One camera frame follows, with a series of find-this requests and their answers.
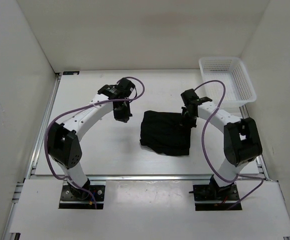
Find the black shorts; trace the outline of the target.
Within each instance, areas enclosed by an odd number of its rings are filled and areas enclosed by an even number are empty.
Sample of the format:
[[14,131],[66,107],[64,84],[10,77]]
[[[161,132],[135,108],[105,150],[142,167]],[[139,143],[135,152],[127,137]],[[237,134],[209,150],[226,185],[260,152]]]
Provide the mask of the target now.
[[181,118],[180,113],[146,111],[140,128],[140,144],[158,154],[188,156],[191,128],[180,125]]

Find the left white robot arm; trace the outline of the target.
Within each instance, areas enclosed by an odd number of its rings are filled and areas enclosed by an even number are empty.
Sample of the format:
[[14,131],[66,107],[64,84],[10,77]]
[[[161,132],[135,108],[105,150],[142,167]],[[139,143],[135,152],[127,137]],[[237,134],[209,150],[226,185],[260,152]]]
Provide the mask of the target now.
[[128,122],[132,117],[130,102],[138,98],[130,95],[130,92],[97,93],[87,105],[58,115],[46,129],[43,145],[49,170],[56,179],[67,181],[78,200],[95,201],[90,180],[80,164],[80,141],[110,112],[114,112],[115,120]]

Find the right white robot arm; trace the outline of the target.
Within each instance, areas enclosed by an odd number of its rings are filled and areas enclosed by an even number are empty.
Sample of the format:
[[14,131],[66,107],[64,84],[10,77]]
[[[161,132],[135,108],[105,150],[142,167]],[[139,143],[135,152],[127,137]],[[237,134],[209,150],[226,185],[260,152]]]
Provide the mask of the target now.
[[[239,118],[220,109],[209,98],[184,103],[183,122],[193,127],[197,118],[205,120],[201,144],[204,157],[213,172],[209,194],[213,199],[220,200],[227,194],[227,188],[237,180],[241,170],[263,152],[257,124],[253,118]],[[209,124],[223,134],[225,158],[218,169],[212,165],[206,150],[205,133]]]

